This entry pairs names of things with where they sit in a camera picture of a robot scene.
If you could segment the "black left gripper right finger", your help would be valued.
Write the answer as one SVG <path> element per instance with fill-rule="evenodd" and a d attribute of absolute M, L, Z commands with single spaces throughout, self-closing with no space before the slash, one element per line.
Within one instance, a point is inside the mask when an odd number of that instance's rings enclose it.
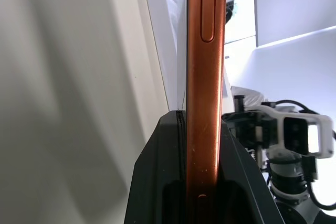
<path fill-rule="evenodd" d="M 218 223 L 284 223 L 255 160 L 221 124 Z"/>

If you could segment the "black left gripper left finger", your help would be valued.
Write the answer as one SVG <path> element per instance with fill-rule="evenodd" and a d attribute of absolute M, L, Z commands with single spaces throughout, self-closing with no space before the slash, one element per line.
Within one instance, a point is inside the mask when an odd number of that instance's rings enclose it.
<path fill-rule="evenodd" d="M 163 115 L 134 165 L 124 223 L 185 223 L 185 111 Z"/>

